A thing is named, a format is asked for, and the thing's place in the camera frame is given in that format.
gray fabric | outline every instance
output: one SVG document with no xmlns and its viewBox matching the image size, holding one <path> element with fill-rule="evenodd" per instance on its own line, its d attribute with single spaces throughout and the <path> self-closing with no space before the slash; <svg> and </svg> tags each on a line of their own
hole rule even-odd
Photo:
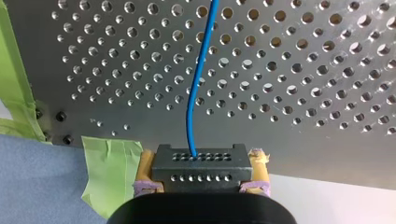
<svg viewBox="0 0 396 224">
<path fill-rule="evenodd" d="M 84 151 L 0 134 L 0 223 L 106 223 L 80 196 Z"/>
</svg>

black object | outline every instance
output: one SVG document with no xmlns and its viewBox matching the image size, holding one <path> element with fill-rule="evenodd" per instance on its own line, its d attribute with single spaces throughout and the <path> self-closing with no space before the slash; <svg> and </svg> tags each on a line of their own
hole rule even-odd
<svg viewBox="0 0 396 224">
<path fill-rule="evenodd" d="M 243 144 L 233 148 L 200 148 L 198 157 L 188 149 L 160 145 L 151 167 L 154 181 L 165 192 L 238 192 L 249 181 L 252 167 Z"/>
<path fill-rule="evenodd" d="M 281 204 L 255 194 L 155 193 L 125 203 L 107 223 L 296 224 L 296 221 Z"/>
</svg>

screw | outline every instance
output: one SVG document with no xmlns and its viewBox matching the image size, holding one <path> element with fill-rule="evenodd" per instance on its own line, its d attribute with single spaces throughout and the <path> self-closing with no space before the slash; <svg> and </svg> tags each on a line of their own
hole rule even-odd
<svg viewBox="0 0 396 224">
<path fill-rule="evenodd" d="M 70 136 L 69 134 L 68 134 L 67 136 L 64 137 L 64 143 L 65 143 L 66 145 L 72 144 L 73 140 L 74 140 L 73 137 Z"/>
<path fill-rule="evenodd" d="M 39 109 L 35 110 L 35 118 L 36 119 L 41 119 L 43 117 L 43 112 L 41 112 Z"/>
<path fill-rule="evenodd" d="M 64 122 L 67 118 L 66 114 L 64 112 L 59 112 L 56 116 L 55 116 L 56 120 L 58 120 L 59 122 Z"/>
</svg>

green strip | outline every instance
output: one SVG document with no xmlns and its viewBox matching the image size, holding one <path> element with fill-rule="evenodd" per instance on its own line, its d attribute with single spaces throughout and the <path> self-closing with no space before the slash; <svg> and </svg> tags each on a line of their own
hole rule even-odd
<svg viewBox="0 0 396 224">
<path fill-rule="evenodd" d="M 0 0 L 0 99 L 14 120 L 0 119 L 0 133 L 45 141 L 6 5 Z"/>
<path fill-rule="evenodd" d="M 139 142 L 82 137 L 88 183 L 81 196 L 96 213 L 109 218 L 134 197 L 134 178 L 143 151 Z"/>
</svg>

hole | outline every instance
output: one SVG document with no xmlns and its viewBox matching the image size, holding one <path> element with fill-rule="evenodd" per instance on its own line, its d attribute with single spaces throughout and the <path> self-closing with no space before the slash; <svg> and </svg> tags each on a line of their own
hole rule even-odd
<svg viewBox="0 0 396 224">
<path fill-rule="evenodd" d="M 202 41 L 204 40 L 204 32 L 198 33 L 196 36 L 196 40 L 198 43 L 202 43 Z"/>
<path fill-rule="evenodd" d="M 220 66 L 221 68 L 224 68 L 225 66 L 228 65 L 229 62 L 230 62 L 230 61 L 229 61 L 227 58 L 220 58 L 220 60 L 219 60 L 219 66 Z"/>
<path fill-rule="evenodd" d="M 183 63 L 184 62 L 184 57 L 181 54 L 175 54 L 174 55 L 174 62 L 176 64 Z"/>
<path fill-rule="evenodd" d="M 331 40 L 328 40 L 328 41 L 324 42 L 324 44 L 323 44 L 323 50 L 326 52 L 333 50 L 334 47 L 335 47 L 335 44 Z"/>
<path fill-rule="evenodd" d="M 392 69 L 396 67 L 396 60 L 392 59 L 388 62 L 388 68 Z"/>
<path fill-rule="evenodd" d="M 307 117 L 314 117 L 317 114 L 317 110 L 314 108 L 309 108 L 306 110 Z"/>
<path fill-rule="evenodd" d="M 221 16 L 224 20 L 228 20 L 233 16 L 233 10 L 230 7 L 225 7 L 222 10 Z"/>
<path fill-rule="evenodd" d="M 197 16 L 198 18 L 205 17 L 207 15 L 207 7 L 200 6 L 197 8 Z"/>
<path fill-rule="evenodd" d="M 356 11 L 361 6 L 359 2 L 351 2 L 348 6 L 349 11 Z"/>
<path fill-rule="evenodd" d="M 382 116 L 381 118 L 378 119 L 379 124 L 386 124 L 389 122 L 389 117 L 388 116 Z"/>
<path fill-rule="evenodd" d="M 190 20 L 186 21 L 186 28 L 191 29 L 192 27 L 194 27 L 194 22 Z"/>
<path fill-rule="evenodd" d="M 381 13 L 384 13 L 384 12 L 388 11 L 389 8 L 390 8 L 390 6 L 388 3 L 382 3 L 381 5 L 379 5 L 378 11 Z"/>
<path fill-rule="evenodd" d="M 163 56 L 159 52 L 153 52 L 151 54 L 151 60 L 155 63 L 160 62 L 163 59 Z"/>
<path fill-rule="evenodd" d="M 396 28 L 396 17 L 392 17 L 387 21 L 387 26 L 390 30 L 393 30 Z"/>
<path fill-rule="evenodd" d="M 330 16 L 329 23 L 330 25 L 338 25 L 341 23 L 342 20 L 343 17 L 340 14 L 335 13 Z"/>
<path fill-rule="evenodd" d="M 386 44 L 380 45 L 377 50 L 379 56 L 385 56 L 389 52 L 390 52 L 390 47 L 388 47 Z"/>
<path fill-rule="evenodd" d="M 270 7 L 274 3 L 274 0 L 264 0 L 263 3 L 265 7 Z"/>
<path fill-rule="evenodd" d="M 297 104 L 298 105 L 305 105 L 306 104 L 306 100 L 304 98 L 300 98 L 300 99 L 298 99 Z"/>
<path fill-rule="evenodd" d="M 302 1 L 301 0 L 292 0 L 291 1 L 291 7 L 297 8 L 301 6 Z"/>
<path fill-rule="evenodd" d="M 271 116 L 271 122 L 277 122 L 279 121 L 279 118 L 275 115 Z"/>
<path fill-rule="evenodd" d="M 287 92 L 289 95 L 294 95 L 295 93 L 297 93 L 297 87 L 296 87 L 296 86 L 293 86 L 293 85 L 288 86 L 286 92 Z"/>
<path fill-rule="evenodd" d="M 250 20 L 250 21 L 255 21 L 255 20 L 257 20 L 258 18 L 259 18 L 259 15 L 260 15 L 260 13 L 259 13 L 259 11 L 257 10 L 257 9 L 251 9 L 249 12 L 248 12 L 248 14 L 247 14 L 247 18 Z"/>
<path fill-rule="evenodd" d="M 300 63 L 295 63 L 291 66 L 291 72 L 301 73 L 303 71 L 303 66 Z"/>
<path fill-rule="evenodd" d="M 236 32 L 241 32 L 244 29 L 244 25 L 242 23 L 237 23 L 233 28 Z"/>
<path fill-rule="evenodd" d="M 140 72 L 133 73 L 134 80 L 140 80 L 142 78 L 142 74 Z"/>
<path fill-rule="evenodd" d="M 208 90 L 207 91 L 207 96 L 214 96 L 215 95 L 215 92 L 214 91 L 212 91 L 212 90 Z"/>
<path fill-rule="evenodd" d="M 127 35 L 129 37 L 137 37 L 137 30 L 134 27 L 129 27 L 127 30 Z"/>
<path fill-rule="evenodd" d="M 237 73 L 235 71 L 232 71 L 231 74 L 230 74 L 230 77 L 231 78 L 238 78 L 239 77 L 239 73 Z"/>
<path fill-rule="evenodd" d="M 395 134 L 396 133 L 396 128 L 389 128 L 388 129 L 388 134 Z"/>
<path fill-rule="evenodd" d="M 263 57 L 265 57 L 265 55 L 266 55 L 266 53 L 265 53 L 265 51 L 263 49 L 259 49 L 257 51 L 257 57 L 258 58 L 263 58 Z"/>
<path fill-rule="evenodd" d="M 376 113 L 381 109 L 381 105 L 373 105 L 372 108 L 370 109 L 370 111 L 372 113 Z"/>
<path fill-rule="evenodd" d="M 274 102 L 275 103 L 280 103 L 280 102 L 282 102 L 282 97 L 280 97 L 280 96 L 276 96 L 276 97 L 274 97 Z"/>
<path fill-rule="evenodd" d="M 286 30 L 286 34 L 288 34 L 288 35 L 294 35 L 294 34 L 296 33 L 296 31 L 297 31 L 296 28 L 290 26 L 290 27 L 288 28 L 288 30 Z"/>
<path fill-rule="evenodd" d="M 74 28 L 72 26 L 72 24 L 70 24 L 69 22 L 64 24 L 64 31 L 67 33 L 72 33 L 74 31 Z"/>
<path fill-rule="evenodd" d="M 241 89 L 241 91 L 247 91 L 249 89 L 249 83 L 246 81 L 241 82 L 241 85 L 239 86 L 239 88 Z"/>
<path fill-rule="evenodd" d="M 271 107 L 268 104 L 264 104 L 264 105 L 260 106 L 260 111 L 262 113 L 266 113 L 266 112 L 270 111 L 270 109 L 271 109 Z"/>
<path fill-rule="evenodd" d="M 312 14 L 311 12 L 305 12 L 301 20 L 305 24 L 311 23 L 312 21 L 314 21 L 314 14 Z"/>
<path fill-rule="evenodd" d="M 232 91 L 230 94 L 228 94 L 228 97 L 230 97 L 230 99 L 234 99 L 236 98 L 236 93 Z"/>
<path fill-rule="evenodd" d="M 369 73 L 369 78 L 370 78 L 371 80 L 376 80 L 376 79 L 378 79 L 379 77 L 381 77 L 381 73 L 379 73 L 378 70 L 372 70 L 372 71 Z"/>
<path fill-rule="evenodd" d="M 313 88 L 312 91 L 311 91 L 311 95 L 313 97 L 318 97 L 321 94 L 322 94 L 322 90 L 320 88 L 318 88 L 318 87 Z"/>
<path fill-rule="evenodd" d="M 111 58 L 117 58 L 117 57 L 119 56 L 119 52 L 118 52 L 116 49 L 110 49 L 110 50 L 108 51 L 108 55 L 109 55 Z"/>
<path fill-rule="evenodd" d="M 228 112 L 227 112 L 227 116 L 228 116 L 229 118 L 232 118 L 233 116 L 235 116 L 235 113 L 234 113 L 233 111 L 228 111 Z"/>
<path fill-rule="evenodd" d="M 344 69 L 344 71 L 343 71 L 344 77 L 352 77 L 354 74 L 355 74 L 355 71 L 351 67 L 348 67 L 348 68 Z"/>
<path fill-rule="evenodd" d="M 344 31 L 341 33 L 341 37 L 343 37 L 344 39 L 350 37 L 351 35 L 352 35 L 352 32 L 351 32 L 350 30 L 344 30 Z"/>
<path fill-rule="evenodd" d="M 172 15 L 174 15 L 175 17 L 179 17 L 179 16 L 183 15 L 184 8 L 179 4 L 174 4 L 172 6 L 171 12 L 172 12 Z"/>
<path fill-rule="evenodd" d="M 175 41 L 180 41 L 184 38 L 183 32 L 176 30 L 172 33 L 172 37 Z"/>
<path fill-rule="evenodd" d="M 349 47 L 349 51 L 352 54 L 359 53 L 359 52 L 361 52 L 362 49 L 363 49 L 363 46 L 359 42 L 355 42 L 355 43 L 351 44 Z"/>
<path fill-rule="evenodd" d="M 306 60 L 312 63 L 312 62 L 316 61 L 317 59 L 318 59 L 318 54 L 314 52 L 314 53 L 310 53 Z"/>
<path fill-rule="evenodd" d="M 227 87 L 227 81 L 225 79 L 220 79 L 218 81 L 218 87 L 220 89 L 225 89 Z"/>
<path fill-rule="evenodd" d="M 291 57 L 290 52 L 283 52 L 283 54 L 282 54 L 282 59 L 283 59 L 283 60 L 287 60 L 287 59 L 289 59 L 290 57 Z"/>
<path fill-rule="evenodd" d="M 268 32 L 270 32 L 270 27 L 266 24 L 262 25 L 262 27 L 260 27 L 260 32 L 262 34 L 267 34 Z"/>
<path fill-rule="evenodd" d="M 134 3 L 126 2 L 124 5 L 124 10 L 126 13 L 134 13 L 134 11 L 136 10 Z"/>
<path fill-rule="evenodd" d="M 279 77 L 277 77 L 277 81 L 278 82 L 285 82 L 286 81 L 286 76 L 284 76 L 284 75 L 280 75 Z"/>
<path fill-rule="evenodd" d="M 347 93 L 346 93 L 345 91 L 338 91 L 338 92 L 335 94 L 335 96 L 336 96 L 336 98 L 337 98 L 338 100 L 341 100 L 341 99 L 345 99 L 345 98 L 347 97 Z"/>
<path fill-rule="evenodd" d="M 308 41 L 306 41 L 306 39 L 299 39 L 296 47 L 297 49 L 306 49 L 306 47 L 308 47 Z"/>
<path fill-rule="evenodd" d="M 251 113 L 251 114 L 248 115 L 248 118 L 249 118 L 249 119 L 255 119 L 255 118 L 256 118 L 256 115 L 253 114 L 253 113 Z"/>
<path fill-rule="evenodd" d="M 148 13 L 150 15 L 157 15 L 160 9 L 158 8 L 157 4 L 155 3 L 150 3 L 148 4 Z"/>
<path fill-rule="evenodd" d="M 175 102 L 176 102 L 177 104 L 181 104 L 183 101 L 184 101 L 184 97 L 182 97 L 181 95 L 177 95 L 177 96 L 175 97 Z"/>
<path fill-rule="evenodd" d="M 102 3 L 102 10 L 104 12 L 110 12 L 113 10 L 113 5 L 111 5 L 111 3 L 109 1 L 104 1 Z"/>
<path fill-rule="evenodd" d="M 322 1 L 319 5 L 319 8 L 321 10 L 327 9 L 330 7 L 330 2 L 329 1 Z"/>
<path fill-rule="evenodd" d="M 183 83 L 183 81 L 184 81 L 184 77 L 183 76 L 175 76 L 175 83 L 177 85 Z"/>
<path fill-rule="evenodd" d="M 271 83 L 265 83 L 265 84 L 262 86 L 262 90 L 263 90 L 264 92 L 268 93 L 268 92 L 271 92 L 271 91 L 274 90 L 274 86 L 273 86 Z"/>
<path fill-rule="evenodd" d="M 312 77 L 303 77 L 303 81 L 301 82 L 301 84 L 303 86 L 305 86 L 305 85 L 308 85 L 311 82 L 312 82 Z"/>
<path fill-rule="evenodd" d="M 250 69 L 253 67 L 253 62 L 249 59 L 246 59 L 242 62 L 242 67 L 246 70 Z"/>
<path fill-rule="evenodd" d="M 363 102 L 367 102 L 367 101 L 371 101 L 371 99 L 373 99 L 373 95 L 370 92 L 365 92 L 362 96 L 361 96 L 361 100 Z"/>
<path fill-rule="evenodd" d="M 151 39 L 158 39 L 158 38 L 160 38 L 160 36 L 161 36 L 161 33 L 157 29 L 151 29 L 149 31 L 149 37 L 151 37 Z"/>
<path fill-rule="evenodd" d="M 70 54 L 78 54 L 78 48 L 76 46 L 70 45 L 68 49 Z"/>
<path fill-rule="evenodd" d="M 277 48 L 282 44 L 282 40 L 279 37 L 274 37 L 271 39 L 270 45 L 273 48 Z"/>
<path fill-rule="evenodd" d="M 85 11 L 85 10 L 89 10 L 91 8 L 91 5 L 87 0 L 81 0 L 79 2 L 79 8 Z"/>
<path fill-rule="evenodd" d="M 67 0 L 58 0 L 58 7 L 63 10 L 67 10 L 69 5 L 67 4 Z"/>
<path fill-rule="evenodd" d="M 396 104 L 396 96 L 395 96 L 395 95 L 390 95 L 390 96 L 387 98 L 387 103 L 388 103 L 389 105 L 394 105 L 394 104 Z"/>
<path fill-rule="evenodd" d="M 140 58 L 140 53 L 137 50 L 132 50 L 130 53 L 130 57 L 133 60 L 138 60 Z"/>
<path fill-rule="evenodd" d="M 248 109 L 248 104 L 245 103 L 245 102 L 241 102 L 241 103 L 239 103 L 239 105 L 238 105 L 238 109 L 240 109 L 240 110 L 246 110 L 246 109 Z"/>
<path fill-rule="evenodd" d="M 285 19 L 286 19 L 286 13 L 284 11 L 280 10 L 277 13 L 275 13 L 274 20 L 276 22 L 281 22 L 284 21 Z"/>
<path fill-rule="evenodd" d="M 276 63 L 275 62 L 269 62 L 267 64 L 267 70 L 269 72 L 274 72 L 277 69 Z"/>
<path fill-rule="evenodd" d="M 332 100 L 331 100 L 331 99 L 327 99 L 327 100 L 324 100 L 324 101 L 320 104 L 320 107 L 321 107 L 322 109 L 327 109 L 327 108 L 329 108 L 331 105 L 332 105 Z"/>
<path fill-rule="evenodd" d="M 387 83 L 382 83 L 380 86 L 379 86 L 379 90 L 380 91 L 387 91 L 389 89 L 389 85 L 387 84 Z"/>
<path fill-rule="evenodd" d="M 248 36 L 245 38 L 245 44 L 246 44 L 248 47 L 254 46 L 255 43 L 256 43 L 256 37 L 254 37 L 253 35 L 248 35 Z"/>
<path fill-rule="evenodd" d="M 364 15 L 358 19 L 358 25 L 360 27 L 368 26 L 368 25 L 370 25 L 371 21 L 372 21 L 372 19 L 369 16 Z"/>
<path fill-rule="evenodd" d="M 285 115 L 289 115 L 289 114 L 293 113 L 293 107 L 288 106 L 288 105 L 283 107 L 283 113 Z"/>
<path fill-rule="evenodd" d="M 230 35 L 222 35 L 220 37 L 220 43 L 222 45 L 227 45 L 231 42 L 231 36 Z"/>
<path fill-rule="evenodd" d="M 364 115 L 362 113 L 359 113 L 359 114 L 355 115 L 354 120 L 355 120 L 355 122 L 361 122 L 364 120 Z"/>
<path fill-rule="evenodd" d="M 108 25 L 108 26 L 105 28 L 105 32 L 106 32 L 106 35 L 113 36 L 113 35 L 116 34 L 116 29 L 114 29 L 114 27 Z"/>
</svg>

